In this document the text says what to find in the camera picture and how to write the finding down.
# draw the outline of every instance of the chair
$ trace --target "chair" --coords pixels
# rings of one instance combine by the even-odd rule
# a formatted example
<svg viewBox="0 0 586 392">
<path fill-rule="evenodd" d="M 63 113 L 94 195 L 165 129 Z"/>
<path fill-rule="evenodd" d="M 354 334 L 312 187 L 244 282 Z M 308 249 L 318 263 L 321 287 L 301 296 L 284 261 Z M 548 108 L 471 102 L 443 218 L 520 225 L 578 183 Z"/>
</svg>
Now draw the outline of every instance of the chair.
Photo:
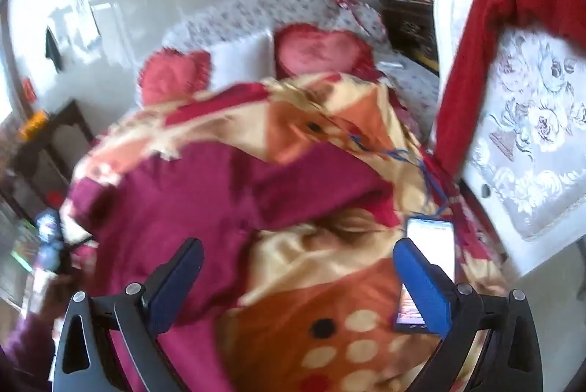
<svg viewBox="0 0 586 392">
<path fill-rule="evenodd" d="M 473 0 L 435 0 L 439 101 Z M 539 25 L 508 27 L 462 171 L 493 224 L 511 278 L 572 243 L 586 261 L 586 53 Z M 432 145 L 435 132 L 432 134 Z M 586 292 L 586 281 L 579 296 Z"/>
</svg>

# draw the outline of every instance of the smartphone screen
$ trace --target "smartphone screen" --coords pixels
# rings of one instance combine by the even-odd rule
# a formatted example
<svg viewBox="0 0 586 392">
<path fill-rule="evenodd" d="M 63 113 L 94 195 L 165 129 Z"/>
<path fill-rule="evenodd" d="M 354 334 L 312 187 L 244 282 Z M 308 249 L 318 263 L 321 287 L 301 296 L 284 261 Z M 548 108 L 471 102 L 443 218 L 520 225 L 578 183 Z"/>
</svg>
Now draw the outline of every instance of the smartphone screen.
<svg viewBox="0 0 586 392">
<path fill-rule="evenodd" d="M 452 281 L 454 280 L 456 253 L 451 222 L 409 218 L 407 220 L 407 238 L 415 243 L 415 246 L 432 265 L 438 265 Z M 402 286 L 401 290 L 396 324 L 415 329 L 425 325 L 405 285 Z"/>
</svg>

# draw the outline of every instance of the smartphone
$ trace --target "smartphone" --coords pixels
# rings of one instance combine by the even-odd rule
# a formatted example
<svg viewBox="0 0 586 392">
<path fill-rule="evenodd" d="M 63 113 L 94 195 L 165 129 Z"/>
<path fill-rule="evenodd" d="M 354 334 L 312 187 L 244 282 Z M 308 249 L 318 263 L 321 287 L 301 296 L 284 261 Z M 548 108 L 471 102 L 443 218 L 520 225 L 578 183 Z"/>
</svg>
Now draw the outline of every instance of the smartphone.
<svg viewBox="0 0 586 392">
<path fill-rule="evenodd" d="M 432 265 L 438 265 L 454 281 L 456 274 L 455 238 L 452 222 L 431 218 L 410 217 L 405 226 L 410 238 Z M 397 332 L 429 333 L 417 306 L 405 285 L 401 287 L 395 321 Z"/>
</svg>

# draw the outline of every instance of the white pillow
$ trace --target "white pillow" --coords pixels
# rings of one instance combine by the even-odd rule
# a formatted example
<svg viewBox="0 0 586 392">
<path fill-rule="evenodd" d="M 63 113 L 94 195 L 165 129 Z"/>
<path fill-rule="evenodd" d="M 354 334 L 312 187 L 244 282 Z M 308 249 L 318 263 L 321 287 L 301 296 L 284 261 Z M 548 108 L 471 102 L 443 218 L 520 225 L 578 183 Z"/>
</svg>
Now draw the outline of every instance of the white pillow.
<svg viewBox="0 0 586 392">
<path fill-rule="evenodd" d="M 209 91 L 275 77 L 275 42 L 270 30 L 218 43 L 207 51 L 212 56 Z"/>
</svg>

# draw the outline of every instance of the garment sleeve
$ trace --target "garment sleeve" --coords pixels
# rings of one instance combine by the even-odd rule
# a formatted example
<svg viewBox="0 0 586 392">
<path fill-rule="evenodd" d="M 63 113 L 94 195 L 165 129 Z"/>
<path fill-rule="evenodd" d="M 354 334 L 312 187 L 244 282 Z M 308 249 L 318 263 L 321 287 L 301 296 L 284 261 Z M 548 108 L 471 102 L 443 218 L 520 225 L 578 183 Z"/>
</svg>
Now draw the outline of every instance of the garment sleeve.
<svg viewBox="0 0 586 392">
<path fill-rule="evenodd" d="M 382 199 L 390 194 L 389 183 L 368 164 L 330 143 L 316 144 L 286 166 L 266 166 L 245 197 L 254 230 L 279 230 L 365 197 Z"/>
<path fill-rule="evenodd" d="M 55 355 L 53 328 L 29 313 L 8 338 L 4 352 L 16 369 L 48 380 Z"/>
</svg>

